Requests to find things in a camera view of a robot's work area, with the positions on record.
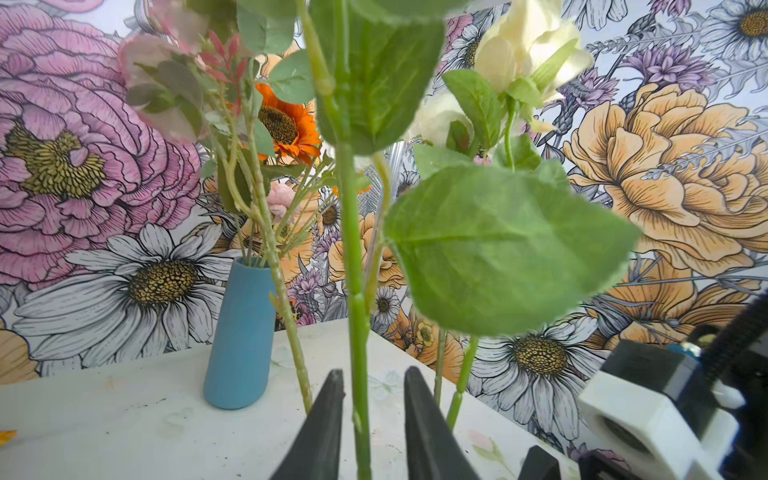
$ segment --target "table surface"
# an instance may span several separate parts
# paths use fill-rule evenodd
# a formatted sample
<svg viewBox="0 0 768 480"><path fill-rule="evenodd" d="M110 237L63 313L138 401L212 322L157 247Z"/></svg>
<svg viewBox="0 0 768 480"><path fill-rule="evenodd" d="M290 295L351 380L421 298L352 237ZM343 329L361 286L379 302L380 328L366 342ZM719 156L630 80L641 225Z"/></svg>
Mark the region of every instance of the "table surface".
<svg viewBox="0 0 768 480"><path fill-rule="evenodd" d="M347 322L299 329L316 395L327 373L344 370L339 478L356 477ZM214 480L269 478L305 418L285 332L275 333L270 382L251 407L208 405L202 385L210 347L87 369L0 387L0 430L18 436L0 448L3 480ZM372 333L368 341L372 468L376 478L407 478L402 376L418 366ZM443 382L442 410L455 387ZM576 464L465 394L455 437L480 478L512 480L533 445L560 460L563 479ZM485 449L480 455L478 449Z"/></svg>

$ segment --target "sunflower center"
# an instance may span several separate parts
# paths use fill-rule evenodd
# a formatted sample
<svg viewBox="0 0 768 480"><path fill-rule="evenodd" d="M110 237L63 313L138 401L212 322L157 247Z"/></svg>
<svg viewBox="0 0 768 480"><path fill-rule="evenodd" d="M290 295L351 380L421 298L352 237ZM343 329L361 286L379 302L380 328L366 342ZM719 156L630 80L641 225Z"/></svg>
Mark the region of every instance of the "sunflower center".
<svg viewBox="0 0 768 480"><path fill-rule="evenodd" d="M296 124L284 111L274 107L262 107L259 110L259 120L278 144L290 145L299 136Z"/></svg>
<svg viewBox="0 0 768 480"><path fill-rule="evenodd" d="M379 311L379 313L389 312L389 300L386 298L379 298L376 301L376 309Z"/></svg>
<svg viewBox="0 0 768 480"><path fill-rule="evenodd" d="M154 263L134 275L128 292L139 303L166 303L189 293L196 279L194 265L185 260Z"/></svg>
<svg viewBox="0 0 768 480"><path fill-rule="evenodd" d="M552 339L528 336L517 341L515 360L539 375L552 375L565 368L565 349Z"/></svg>
<svg viewBox="0 0 768 480"><path fill-rule="evenodd" d="M739 29L748 37L768 34L768 10L756 10L741 19Z"/></svg>
<svg viewBox="0 0 768 480"><path fill-rule="evenodd" d="M323 212L323 226L330 227L339 218L339 212L336 210L335 205L331 205Z"/></svg>
<svg viewBox="0 0 768 480"><path fill-rule="evenodd" d="M6 155L24 161L30 176L21 187L30 194L83 198L107 177L104 161L88 152L69 131L61 132L54 140L42 141L16 125L5 136L5 149Z"/></svg>

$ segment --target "blue vase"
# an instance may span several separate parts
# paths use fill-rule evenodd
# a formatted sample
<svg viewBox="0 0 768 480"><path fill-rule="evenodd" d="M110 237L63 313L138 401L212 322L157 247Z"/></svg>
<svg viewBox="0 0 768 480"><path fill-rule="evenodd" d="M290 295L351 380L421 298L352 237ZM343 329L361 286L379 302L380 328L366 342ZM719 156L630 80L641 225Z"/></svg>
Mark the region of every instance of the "blue vase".
<svg viewBox="0 0 768 480"><path fill-rule="evenodd" d="M270 293L275 283L269 268L232 262L203 387L211 405L242 409L264 394L275 333Z"/></svg>

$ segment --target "orange peony illustration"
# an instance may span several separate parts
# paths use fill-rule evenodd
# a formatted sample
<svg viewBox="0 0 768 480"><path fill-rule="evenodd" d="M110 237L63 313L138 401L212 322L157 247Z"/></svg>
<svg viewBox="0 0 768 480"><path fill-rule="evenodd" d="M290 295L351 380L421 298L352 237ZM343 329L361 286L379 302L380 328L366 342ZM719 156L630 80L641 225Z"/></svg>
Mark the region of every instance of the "orange peony illustration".
<svg viewBox="0 0 768 480"><path fill-rule="evenodd" d="M589 111L563 151L583 174L579 186L600 184L613 198L613 211L638 225L638 252L660 252L677 269L715 276L735 266L752 266L744 247L768 252L768 151L763 142L708 167L680 169L650 178L649 170L676 159L724 128L739 124L746 108L707 106L695 90L656 84L637 92L628 114L603 103Z"/></svg>

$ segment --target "floral wallpaper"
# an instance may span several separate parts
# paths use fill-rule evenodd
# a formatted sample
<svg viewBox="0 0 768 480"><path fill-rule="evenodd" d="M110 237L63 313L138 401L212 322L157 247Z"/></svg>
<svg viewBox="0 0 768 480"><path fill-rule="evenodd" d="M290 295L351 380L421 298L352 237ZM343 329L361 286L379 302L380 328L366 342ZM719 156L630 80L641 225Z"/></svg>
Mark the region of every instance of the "floral wallpaper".
<svg viewBox="0 0 768 480"><path fill-rule="evenodd" d="M0 2L0 384L212 341L250 223L224 211L205 150L164 140L124 102L117 48L157 33L148 0ZM483 339L469 391L571 458L602 445L576 397L621 339L680 342L723 326L768 280L768 0L564 0L595 66L530 131L576 194L644 236L621 283L536 332ZM446 20L439 74L471 68L506 5ZM300 29L291 50L302 48ZM280 56L261 58L268 75ZM306 106L309 113L313 104ZM409 144L387 151L395 195L419 182ZM364 254L382 185L361 192ZM346 316L333 189L283 260L300 325ZM385 250L372 329L434 367L439 328L412 308ZM276 319L276 328L281 328ZM467 339L450 332L455 381Z"/></svg>

